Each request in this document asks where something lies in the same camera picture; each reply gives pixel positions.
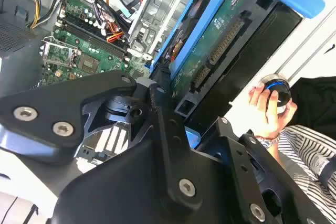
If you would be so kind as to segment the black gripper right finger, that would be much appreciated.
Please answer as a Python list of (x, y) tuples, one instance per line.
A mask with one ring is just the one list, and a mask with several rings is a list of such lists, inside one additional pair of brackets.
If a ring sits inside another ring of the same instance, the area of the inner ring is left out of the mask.
[(235, 137), (219, 118), (198, 154), (208, 162), (200, 193), (215, 197), (208, 213), (221, 223), (318, 223), (318, 209), (252, 135)]

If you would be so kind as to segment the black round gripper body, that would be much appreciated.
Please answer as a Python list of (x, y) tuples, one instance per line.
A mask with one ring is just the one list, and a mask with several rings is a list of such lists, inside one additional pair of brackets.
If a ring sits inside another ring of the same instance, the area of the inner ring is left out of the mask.
[(85, 173), (62, 192), (52, 223), (221, 223), (208, 211), (199, 172), (206, 158), (184, 131), (149, 129), (141, 142)]

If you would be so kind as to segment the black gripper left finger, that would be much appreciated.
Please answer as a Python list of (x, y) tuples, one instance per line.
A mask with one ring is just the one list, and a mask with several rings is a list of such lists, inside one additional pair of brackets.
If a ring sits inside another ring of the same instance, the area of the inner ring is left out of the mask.
[(125, 151), (149, 129), (185, 132), (164, 80), (146, 87), (114, 70), (1, 98), (1, 147), (47, 165), (66, 164), (86, 136), (115, 121), (131, 125)]

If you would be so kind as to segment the person's bare hand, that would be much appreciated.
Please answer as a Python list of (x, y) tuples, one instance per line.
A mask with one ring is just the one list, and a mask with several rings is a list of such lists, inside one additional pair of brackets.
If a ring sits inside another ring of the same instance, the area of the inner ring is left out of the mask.
[(297, 110), (297, 105), (289, 101), (285, 110), (278, 113), (279, 94), (276, 90), (265, 89), (260, 82), (248, 94), (248, 112), (251, 119), (251, 130), (255, 136), (274, 139), (291, 121)]

